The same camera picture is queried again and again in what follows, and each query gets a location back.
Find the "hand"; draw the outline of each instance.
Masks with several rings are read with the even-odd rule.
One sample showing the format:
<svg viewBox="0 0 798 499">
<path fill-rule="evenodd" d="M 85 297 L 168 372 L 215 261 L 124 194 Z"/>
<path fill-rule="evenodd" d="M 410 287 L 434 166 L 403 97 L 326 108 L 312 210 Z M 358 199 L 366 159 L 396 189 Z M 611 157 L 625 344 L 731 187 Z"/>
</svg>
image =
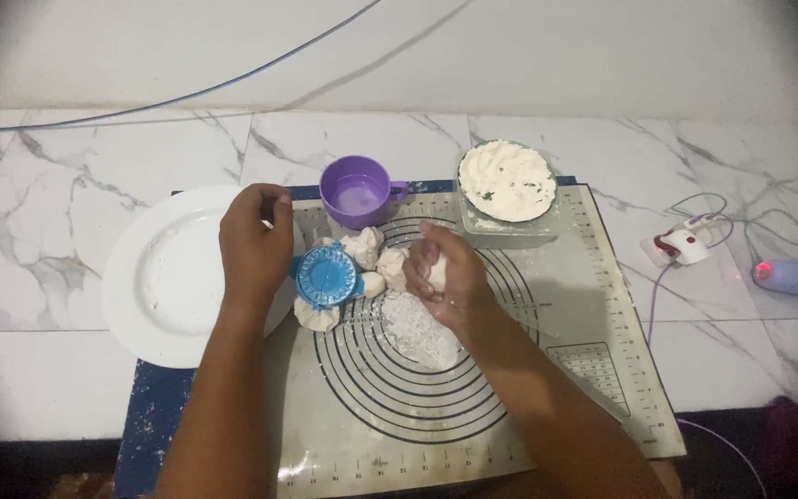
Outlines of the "hand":
<svg viewBox="0 0 798 499">
<path fill-rule="evenodd" d="M 224 262 L 222 306 L 269 310 L 294 255 L 294 214 L 288 189 L 272 184 L 246 187 L 221 219 L 219 239 Z"/>
<path fill-rule="evenodd" d="M 482 259 L 466 239 L 426 221 L 420 223 L 420 232 L 424 239 L 411 244 L 411 255 L 403 263 L 405 287 L 463 344 L 470 334 L 472 314 L 501 312 L 500 305 L 485 279 Z M 440 253 L 448 258 L 448 266 L 445 291 L 437 293 L 427 279 Z"/>
</svg>

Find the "white plate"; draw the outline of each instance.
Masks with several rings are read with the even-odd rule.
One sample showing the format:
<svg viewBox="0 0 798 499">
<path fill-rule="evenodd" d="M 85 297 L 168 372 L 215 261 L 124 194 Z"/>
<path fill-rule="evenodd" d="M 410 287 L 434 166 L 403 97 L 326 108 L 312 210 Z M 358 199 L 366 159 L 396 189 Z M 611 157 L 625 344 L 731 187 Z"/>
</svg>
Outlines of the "white plate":
<svg viewBox="0 0 798 499">
<path fill-rule="evenodd" d="M 203 187 L 147 210 L 125 231 L 106 264 L 104 316 L 140 359 L 166 368 L 197 368 L 224 297 L 217 233 L 242 187 Z M 294 222 L 294 255 L 304 254 Z M 294 302 L 286 278 L 264 326 L 270 332 Z"/>
</svg>

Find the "purple cup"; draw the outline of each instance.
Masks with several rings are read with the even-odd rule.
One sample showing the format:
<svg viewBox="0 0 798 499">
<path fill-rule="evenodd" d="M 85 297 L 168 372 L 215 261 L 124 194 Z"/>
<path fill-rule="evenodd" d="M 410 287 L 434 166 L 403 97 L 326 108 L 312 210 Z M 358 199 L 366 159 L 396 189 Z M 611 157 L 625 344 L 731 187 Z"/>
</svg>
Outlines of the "purple cup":
<svg viewBox="0 0 798 499">
<path fill-rule="evenodd" d="M 408 195 L 408 182 L 391 182 L 387 169 L 367 156 L 344 156 L 319 177 L 319 195 L 331 218 L 362 230 L 386 222 L 387 201 Z"/>
</svg>

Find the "bowl of flour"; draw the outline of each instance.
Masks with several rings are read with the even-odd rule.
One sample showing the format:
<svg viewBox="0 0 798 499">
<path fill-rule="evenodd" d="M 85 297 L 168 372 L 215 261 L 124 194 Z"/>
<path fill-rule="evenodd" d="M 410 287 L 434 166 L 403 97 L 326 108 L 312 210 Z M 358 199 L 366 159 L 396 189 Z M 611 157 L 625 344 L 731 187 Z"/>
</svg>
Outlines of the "bowl of flour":
<svg viewBox="0 0 798 499">
<path fill-rule="evenodd" d="M 504 222 L 537 219 L 556 200 L 556 176 L 547 160 L 509 140 L 488 140 L 467 151 L 458 184 L 473 207 Z"/>
</svg>

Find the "blue cable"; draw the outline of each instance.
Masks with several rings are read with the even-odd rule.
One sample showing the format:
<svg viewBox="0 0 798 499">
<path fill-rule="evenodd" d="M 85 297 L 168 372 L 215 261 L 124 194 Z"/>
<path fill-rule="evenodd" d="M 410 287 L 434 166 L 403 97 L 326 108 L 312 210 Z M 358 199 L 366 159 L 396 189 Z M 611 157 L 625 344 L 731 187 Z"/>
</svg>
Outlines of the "blue cable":
<svg viewBox="0 0 798 499">
<path fill-rule="evenodd" d="M 162 107 L 168 106 L 170 104 L 175 104 L 177 102 L 181 102 L 181 101 L 184 101 L 184 100 L 187 100 L 187 99 L 190 99 L 190 98 L 194 98 L 194 97 L 198 97 L 198 96 L 201 96 L 201 95 L 205 95 L 205 94 L 207 94 L 209 92 L 212 92 L 212 91 L 215 91 L 215 90 L 220 90 L 223 87 L 226 87 L 226 86 L 229 86 L 229 85 L 233 85 L 233 84 L 235 84 L 237 82 L 240 82 L 240 81 L 242 81 L 242 80 L 244 80 L 244 79 L 246 79 L 246 78 L 248 78 L 248 77 L 250 77 L 250 76 L 252 76 L 254 74 L 260 73 L 261 71 L 263 71 L 267 67 L 273 66 L 274 64 L 280 63 L 280 62 L 288 59 L 289 57 L 293 56 L 297 52 L 302 51 L 303 49 L 306 49 L 307 47 L 311 46 L 313 43 L 316 43 L 319 40 L 327 37 L 328 35 L 330 35 L 331 33 L 334 33 L 338 29 L 347 26 L 350 22 L 352 22 L 357 17 L 361 16 L 366 11 L 371 9 L 371 7 L 379 4 L 380 2 L 381 2 L 381 0 L 374 0 L 373 2 L 371 2 L 371 4 L 369 4 L 367 6 L 364 6 L 359 12 L 353 14 L 352 16 L 350 16 L 349 18 L 347 18 L 346 20 L 344 20 L 343 22 L 341 22 L 340 24 L 338 24 L 334 28 L 329 29 L 328 31 L 326 31 L 322 35 L 319 35 L 318 37 L 313 38 L 312 40 L 306 42 L 305 44 L 295 48 L 293 51 L 289 51 L 289 52 L 287 52 L 285 54 L 282 54 L 281 56 L 275 58 L 274 60 L 264 64 L 263 66 L 260 66 L 260 67 L 258 67 L 256 69 L 253 69 L 253 70 L 249 71 L 246 74 L 242 74 L 240 76 L 236 76 L 235 78 L 233 78 L 231 80 L 227 80 L 226 82 L 223 82 L 222 84 L 215 85 L 213 87 L 208 87 L 205 90 L 196 91 L 194 93 L 191 93 L 191 94 L 188 94 L 188 95 L 184 95 L 183 97 L 175 97 L 175 98 L 172 98 L 171 100 L 166 100 L 166 101 L 160 102 L 158 104 L 150 104 L 149 106 L 143 106 L 142 108 L 127 109 L 125 111 L 118 111 L 116 113 L 110 113 L 108 115 L 91 116 L 91 117 L 88 117 L 88 118 L 79 118 L 79 119 L 76 119 L 76 120 L 66 120 L 64 122 L 41 123 L 41 124 L 18 125 L 18 126 L 3 126 L 3 127 L 0 127 L 0 131 L 39 130 L 39 129 L 44 129 L 44 128 L 54 128 L 54 127 L 60 127 L 60 126 L 66 126 L 66 125 L 74 125 L 74 124 L 79 124 L 79 123 L 84 123 L 84 122 L 93 122 L 93 121 L 96 121 L 96 120 L 102 120 L 104 118 L 115 118 L 117 116 L 131 115 L 131 114 L 134 114 L 134 113 L 140 113 L 141 111 L 148 111 L 150 109 L 162 108 Z"/>
</svg>

